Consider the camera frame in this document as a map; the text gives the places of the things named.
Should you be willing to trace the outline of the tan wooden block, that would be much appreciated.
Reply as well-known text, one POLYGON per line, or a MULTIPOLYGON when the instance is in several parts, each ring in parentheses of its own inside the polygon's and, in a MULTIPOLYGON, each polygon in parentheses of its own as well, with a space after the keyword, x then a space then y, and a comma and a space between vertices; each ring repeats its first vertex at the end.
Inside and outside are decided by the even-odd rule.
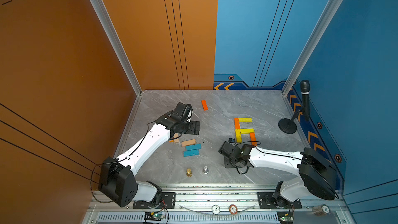
POLYGON ((196 143, 197 143, 196 140, 192 139, 192 140, 187 140, 187 141, 181 142, 181 146, 186 147, 186 146, 190 146, 190 145, 195 145, 196 143))

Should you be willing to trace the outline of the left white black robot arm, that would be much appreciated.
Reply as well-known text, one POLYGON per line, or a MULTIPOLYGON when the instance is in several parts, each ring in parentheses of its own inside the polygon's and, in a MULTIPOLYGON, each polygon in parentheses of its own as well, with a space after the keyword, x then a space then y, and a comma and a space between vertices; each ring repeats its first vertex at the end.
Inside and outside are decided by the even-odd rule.
POLYGON ((174 110, 148 123, 152 127, 148 127, 144 137, 129 150, 117 158, 105 159, 101 164, 99 191, 120 207, 132 201, 159 206, 162 189, 150 181, 137 181, 135 176, 161 145, 174 140, 175 134, 199 134, 200 122, 191 120, 192 113, 190 104, 179 102, 174 110))

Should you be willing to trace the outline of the pale cream wooden block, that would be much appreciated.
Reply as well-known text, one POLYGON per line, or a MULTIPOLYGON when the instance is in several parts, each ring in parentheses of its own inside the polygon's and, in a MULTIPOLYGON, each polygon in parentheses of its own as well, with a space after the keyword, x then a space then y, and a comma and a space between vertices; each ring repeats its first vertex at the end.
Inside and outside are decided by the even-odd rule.
POLYGON ((174 135, 174 143, 179 143, 179 134, 177 133, 174 135))

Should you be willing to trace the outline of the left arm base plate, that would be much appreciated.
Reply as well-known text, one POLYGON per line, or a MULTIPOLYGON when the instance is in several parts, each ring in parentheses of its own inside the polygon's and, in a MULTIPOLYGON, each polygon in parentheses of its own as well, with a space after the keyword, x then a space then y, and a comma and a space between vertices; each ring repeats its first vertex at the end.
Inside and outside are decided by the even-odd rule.
POLYGON ((174 209, 176 203, 175 192, 162 192, 159 204, 152 204, 145 201, 134 201, 133 209, 161 209, 164 206, 167 209, 174 209))

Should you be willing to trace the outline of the yellow block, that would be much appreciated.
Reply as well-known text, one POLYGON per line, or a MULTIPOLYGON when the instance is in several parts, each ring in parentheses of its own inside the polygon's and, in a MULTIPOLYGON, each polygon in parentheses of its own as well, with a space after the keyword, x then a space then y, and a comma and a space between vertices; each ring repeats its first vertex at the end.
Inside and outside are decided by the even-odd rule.
POLYGON ((239 118, 238 118, 238 121, 241 122, 241 123, 252 123, 252 118, 242 118, 242 117, 239 117, 239 118))
POLYGON ((250 134, 250 133, 254 133, 255 130, 254 128, 247 128, 247 129, 240 129, 241 134, 250 134))
POLYGON ((235 135, 236 135, 236 142, 237 143, 241 143, 242 140, 242 136, 241 136, 241 130, 240 129, 236 129, 235 130, 235 135))

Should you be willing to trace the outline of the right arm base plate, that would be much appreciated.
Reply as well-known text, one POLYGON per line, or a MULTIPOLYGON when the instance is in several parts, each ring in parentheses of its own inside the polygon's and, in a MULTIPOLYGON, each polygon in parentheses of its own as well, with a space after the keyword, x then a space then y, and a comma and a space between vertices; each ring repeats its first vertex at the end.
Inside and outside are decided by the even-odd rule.
POLYGON ((301 209, 302 205, 300 200, 296 200, 294 202, 287 202, 284 199, 276 200, 273 197, 272 192, 258 192, 257 193, 258 197, 258 203, 260 206, 260 209, 301 209))

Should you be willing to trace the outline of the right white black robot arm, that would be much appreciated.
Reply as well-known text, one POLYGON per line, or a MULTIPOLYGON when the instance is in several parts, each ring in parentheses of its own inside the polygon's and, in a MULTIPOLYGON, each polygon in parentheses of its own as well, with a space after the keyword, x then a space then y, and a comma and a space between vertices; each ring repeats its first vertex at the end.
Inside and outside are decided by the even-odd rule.
POLYGON ((246 172, 249 168, 271 168, 295 175, 291 180, 278 182, 271 196, 271 203, 276 208, 290 208, 294 202, 309 195, 328 201, 339 198, 335 166, 311 148, 285 152, 224 142, 218 152, 223 155, 226 168, 234 168, 237 172, 243 168, 246 172))

